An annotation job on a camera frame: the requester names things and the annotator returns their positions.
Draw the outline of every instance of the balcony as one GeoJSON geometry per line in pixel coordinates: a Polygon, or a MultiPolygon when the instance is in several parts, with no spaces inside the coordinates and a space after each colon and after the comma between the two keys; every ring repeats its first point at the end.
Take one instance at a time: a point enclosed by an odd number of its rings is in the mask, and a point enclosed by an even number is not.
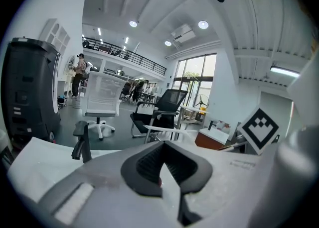
{"type": "Polygon", "coordinates": [[[103,42],[100,40],[91,39],[91,38],[83,38],[82,37],[82,45],[83,48],[92,49],[95,51],[104,52],[110,55],[114,55],[120,57],[124,60],[130,61],[135,64],[139,64],[142,67],[145,67],[149,70],[159,73],[160,75],[165,75],[166,68],[137,54],[133,53],[130,50],[124,50],[122,47],[103,42]]]}

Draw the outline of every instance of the chair armrest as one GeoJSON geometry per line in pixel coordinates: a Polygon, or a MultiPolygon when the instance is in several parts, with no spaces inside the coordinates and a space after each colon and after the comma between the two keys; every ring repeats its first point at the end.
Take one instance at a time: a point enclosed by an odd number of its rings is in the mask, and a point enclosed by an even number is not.
{"type": "Polygon", "coordinates": [[[138,112],[138,109],[139,109],[139,105],[141,104],[150,104],[150,105],[156,105],[155,103],[148,103],[148,102],[138,102],[138,106],[136,107],[136,110],[135,110],[135,113],[138,112]]]}
{"type": "Polygon", "coordinates": [[[84,128],[87,125],[88,125],[88,123],[86,121],[77,122],[75,125],[76,127],[73,131],[73,136],[77,136],[77,137],[83,136],[84,135],[84,128]]]}
{"type": "Polygon", "coordinates": [[[171,112],[171,111],[154,111],[152,118],[157,117],[160,114],[164,114],[164,115],[177,115],[177,112],[171,112]]]}

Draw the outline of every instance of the person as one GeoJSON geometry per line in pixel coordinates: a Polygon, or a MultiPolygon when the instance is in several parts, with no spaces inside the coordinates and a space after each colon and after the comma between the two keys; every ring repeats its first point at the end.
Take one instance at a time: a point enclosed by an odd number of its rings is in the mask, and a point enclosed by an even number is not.
{"type": "Polygon", "coordinates": [[[133,93],[133,102],[137,102],[139,100],[139,96],[142,92],[144,85],[144,81],[140,81],[140,83],[135,87],[134,93],[133,93]]]}
{"type": "Polygon", "coordinates": [[[85,71],[85,69],[83,70],[83,67],[85,65],[84,54],[79,54],[79,55],[77,55],[77,57],[79,57],[79,62],[78,62],[78,66],[73,69],[75,71],[75,76],[74,76],[73,83],[72,83],[72,96],[71,96],[71,98],[78,97],[79,85],[80,85],[81,79],[83,77],[83,73],[85,71]]]}

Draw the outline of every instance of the ceiling light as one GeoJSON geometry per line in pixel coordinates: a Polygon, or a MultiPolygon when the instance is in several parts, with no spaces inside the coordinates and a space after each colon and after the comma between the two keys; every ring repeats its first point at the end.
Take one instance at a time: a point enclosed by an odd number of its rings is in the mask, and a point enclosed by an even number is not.
{"type": "Polygon", "coordinates": [[[138,23],[136,23],[135,21],[131,21],[130,22],[130,26],[131,27],[136,27],[136,26],[138,26],[138,23]]]}
{"type": "Polygon", "coordinates": [[[201,29],[207,29],[208,28],[208,22],[206,21],[201,21],[198,23],[199,28],[201,29]]]}
{"type": "Polygon", "coordinates": [[[299,77],[299,73],[298,72],[286,70],[286,69],[279,68],[279,67],[274,67],[273,66],[273,67],[271,67],[270,71],[271,72],[280,73],[280,74],[284,74],[284,75],[287,75],[287,76],[291,76],[291,77],[294,77],[294,78],[299,77]]]}

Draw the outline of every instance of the fan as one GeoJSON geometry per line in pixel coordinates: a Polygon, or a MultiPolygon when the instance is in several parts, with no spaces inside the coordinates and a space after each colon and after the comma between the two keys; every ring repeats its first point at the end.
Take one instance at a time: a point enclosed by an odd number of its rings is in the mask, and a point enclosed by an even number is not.
{"type": "Polygon", "coordinates": [[[197,107],[199,105],[199,109],[201,109],[201,106],[203,105],[206,108],[209,106],[209,98],[206,95],[197,95],[196,96],[196,102],[199,101],[195,106],[197,107]]]}

